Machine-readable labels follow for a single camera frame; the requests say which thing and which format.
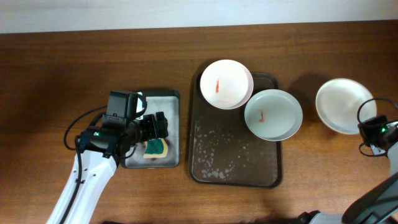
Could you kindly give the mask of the green and yellow sponge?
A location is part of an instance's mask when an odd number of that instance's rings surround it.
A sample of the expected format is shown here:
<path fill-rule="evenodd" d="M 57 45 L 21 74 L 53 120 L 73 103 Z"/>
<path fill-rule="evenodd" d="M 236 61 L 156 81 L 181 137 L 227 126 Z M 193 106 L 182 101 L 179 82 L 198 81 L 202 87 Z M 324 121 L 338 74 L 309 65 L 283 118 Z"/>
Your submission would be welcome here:
<path fill-rule="evenodd" d="M 145 142 L 144 158 L 163 158 L 168 153 L 165 139 L 155 139 Z"/>

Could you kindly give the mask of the white plate with sauce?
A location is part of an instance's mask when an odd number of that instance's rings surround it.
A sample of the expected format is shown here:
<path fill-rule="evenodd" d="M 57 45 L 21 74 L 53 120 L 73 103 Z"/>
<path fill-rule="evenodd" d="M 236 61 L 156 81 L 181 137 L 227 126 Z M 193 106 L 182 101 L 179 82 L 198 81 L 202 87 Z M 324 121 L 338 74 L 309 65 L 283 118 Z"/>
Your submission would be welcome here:
<path fill-rule="evenodd" d="M 377 115 L 371 92 L 347 78 L 324 83 L 315 98 L 317 113 L 323 123 L 341 134 L 359 134 L 358 124 Z"/>

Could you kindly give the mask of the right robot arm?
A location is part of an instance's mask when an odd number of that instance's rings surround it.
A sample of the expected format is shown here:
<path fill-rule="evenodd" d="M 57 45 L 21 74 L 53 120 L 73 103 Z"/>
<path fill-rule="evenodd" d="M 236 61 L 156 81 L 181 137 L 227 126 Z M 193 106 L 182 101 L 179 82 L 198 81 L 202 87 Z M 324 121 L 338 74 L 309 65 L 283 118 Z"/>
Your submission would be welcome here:
<path fill-rule="evenodd" d="M 391 217 L 397 212 L 397 121 L 380 115 L 358 124 L 364 142 L 370 147 L 371 157 L 387 157 L 389 177 L 351 204 L 342 215 L 312 211 L 302 213 L 296 223 L 397 223 Z"/>

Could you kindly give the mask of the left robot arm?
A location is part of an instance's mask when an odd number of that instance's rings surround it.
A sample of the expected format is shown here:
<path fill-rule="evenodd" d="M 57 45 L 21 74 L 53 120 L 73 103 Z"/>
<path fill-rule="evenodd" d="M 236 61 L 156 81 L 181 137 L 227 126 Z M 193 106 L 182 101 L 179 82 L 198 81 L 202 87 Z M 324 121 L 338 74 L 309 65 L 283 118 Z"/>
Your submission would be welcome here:
<path fill-rule="evenodd" d="M 130 158 L 165 158 L 169 147 L 168 121 L 163 112 L 128 122 L 116 118 L 122 128 L 98 127 L 104 113 L 75 138 L 76 156 L 67 184 L 48 220 L 49 223 L 89 223 L 96 204 L 119 164 Z"/>

